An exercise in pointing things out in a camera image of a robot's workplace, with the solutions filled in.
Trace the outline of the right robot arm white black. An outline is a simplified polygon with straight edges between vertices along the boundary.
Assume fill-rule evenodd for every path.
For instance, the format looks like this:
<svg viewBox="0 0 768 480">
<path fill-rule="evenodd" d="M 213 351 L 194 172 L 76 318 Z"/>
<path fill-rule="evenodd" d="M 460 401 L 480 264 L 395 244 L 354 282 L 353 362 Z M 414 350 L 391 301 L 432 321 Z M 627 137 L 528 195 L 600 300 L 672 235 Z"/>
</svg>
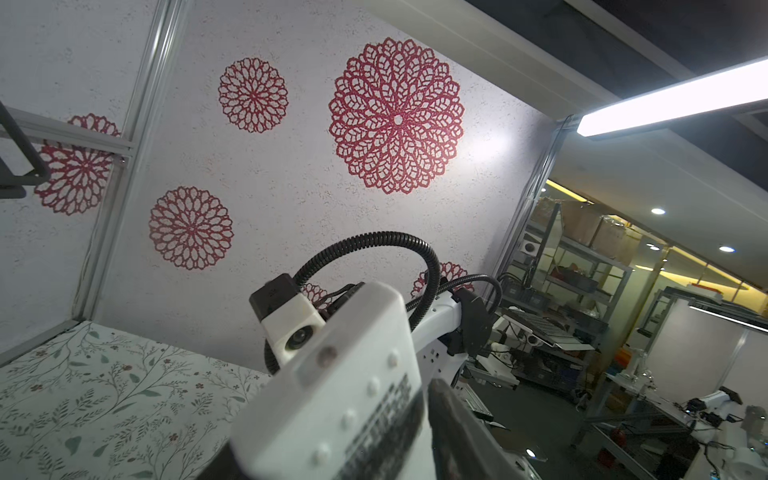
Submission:
<svg viewBox="0 0 768 480">
<path fill-rule="evenodd" d="M 439 294 L 412 332 L 423 388 L 432 380 L 453 386 L 465 362 L 488 343 L 497 319 L 469 290 Z"/>
</svg>

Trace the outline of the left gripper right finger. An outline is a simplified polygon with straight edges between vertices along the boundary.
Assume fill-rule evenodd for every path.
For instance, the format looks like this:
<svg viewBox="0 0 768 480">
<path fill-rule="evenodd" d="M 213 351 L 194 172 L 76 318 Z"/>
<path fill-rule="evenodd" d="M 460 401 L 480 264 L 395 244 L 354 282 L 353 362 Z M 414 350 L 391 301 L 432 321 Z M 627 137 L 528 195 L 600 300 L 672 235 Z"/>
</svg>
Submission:
<svg viewBox="0 0 768 480">
<path fill-rule="evenodd" d="M 427 405 L 437 479 L 528 478 L 445 381 L 429 383 Z"/>
</svg>

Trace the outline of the white remote control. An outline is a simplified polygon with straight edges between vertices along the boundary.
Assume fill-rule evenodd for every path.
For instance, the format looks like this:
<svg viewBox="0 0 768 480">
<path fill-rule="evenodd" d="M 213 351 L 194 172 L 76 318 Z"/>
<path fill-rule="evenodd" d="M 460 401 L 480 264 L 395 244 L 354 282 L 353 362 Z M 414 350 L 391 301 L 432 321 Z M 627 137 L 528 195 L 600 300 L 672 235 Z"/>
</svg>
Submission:
<svg viewBox="0 0 768 480">
<path fill-rule="evenodd" d="M 432 431 L 402 296 L 364 285 L 233 423 L 248 479 L 433 479 Z"/>
</svg>

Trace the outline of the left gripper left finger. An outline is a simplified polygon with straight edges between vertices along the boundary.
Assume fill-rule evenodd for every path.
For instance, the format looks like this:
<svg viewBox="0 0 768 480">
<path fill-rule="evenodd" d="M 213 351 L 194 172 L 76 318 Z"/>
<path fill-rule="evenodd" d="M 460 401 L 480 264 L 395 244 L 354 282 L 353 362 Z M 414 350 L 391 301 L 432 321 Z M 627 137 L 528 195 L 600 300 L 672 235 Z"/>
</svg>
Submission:
<svg viewBox="0 0 768 480">
<path fill-rule="evenodd" d="M 249 480 L 241 470 L 229 443 L 225 443 L 204 467 L 197 480 Z"/>
</svg>

